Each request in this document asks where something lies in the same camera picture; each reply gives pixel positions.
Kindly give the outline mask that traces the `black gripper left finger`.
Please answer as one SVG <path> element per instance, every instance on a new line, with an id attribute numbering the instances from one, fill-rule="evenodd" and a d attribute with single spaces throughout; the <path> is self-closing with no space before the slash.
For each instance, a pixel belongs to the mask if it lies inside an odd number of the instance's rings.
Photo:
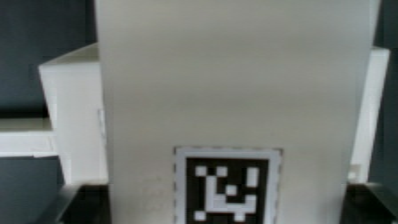
<path id="1" fill-rule="evenodd" d="M 63 185 L 33 224 L 111 224 L 108 185 Z"/>

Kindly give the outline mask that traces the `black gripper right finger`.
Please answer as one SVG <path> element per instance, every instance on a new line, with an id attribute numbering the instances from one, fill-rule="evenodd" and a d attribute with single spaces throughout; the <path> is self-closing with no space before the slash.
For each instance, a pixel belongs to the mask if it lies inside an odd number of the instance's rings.
<path id="1" fill-rule="evenodd" d="M 339 224 L 398 224 L 398 196 L 381 184 L 346 186 Z"/>

